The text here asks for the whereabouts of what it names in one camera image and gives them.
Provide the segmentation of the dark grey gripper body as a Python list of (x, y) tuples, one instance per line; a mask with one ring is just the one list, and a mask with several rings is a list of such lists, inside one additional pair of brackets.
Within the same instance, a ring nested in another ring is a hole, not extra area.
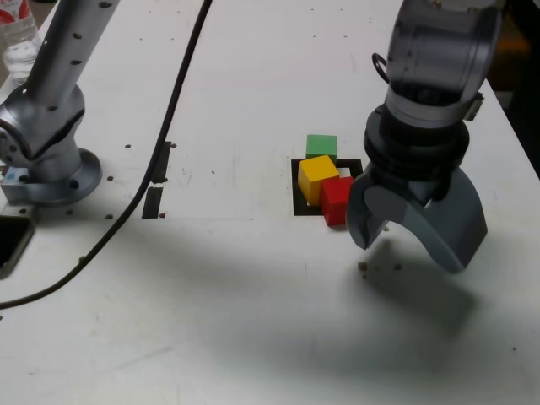
[(378, 165), (368, 165), (366, 168), (366, 173), (370, 175), (371, 181), (369, 188), (383, 186), (393, 192), (408, 192), (424, 207), (428, 207), (430, 204), (451, 207), (453, 179), (460, 172), (461, 169), (458, 168), (434, 181), (413, 181), (393, 175)]

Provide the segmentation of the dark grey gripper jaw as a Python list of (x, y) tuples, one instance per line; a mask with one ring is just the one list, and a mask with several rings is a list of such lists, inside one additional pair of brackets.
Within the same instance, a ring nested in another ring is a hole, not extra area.
[(351, 188), (346, 211), (346, 225), (354, 243), (367, 250), (382, 231), (382, 220), (378, 219), (365, 203), (365, 192), (374, 185), (371, 173), (366, 170), (358, 176)]

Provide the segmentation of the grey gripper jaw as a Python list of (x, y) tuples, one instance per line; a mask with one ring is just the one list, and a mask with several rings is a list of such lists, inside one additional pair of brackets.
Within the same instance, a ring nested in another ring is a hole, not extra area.
[(452, 183), (451, 207), (424, 207), (408, 192), (373, 186), (364, 193), (371, 212), (411, 232), (430, 257), (449, 273), (463, 271), (482, 244), (487, 225), (478, 193), (461, 170)]

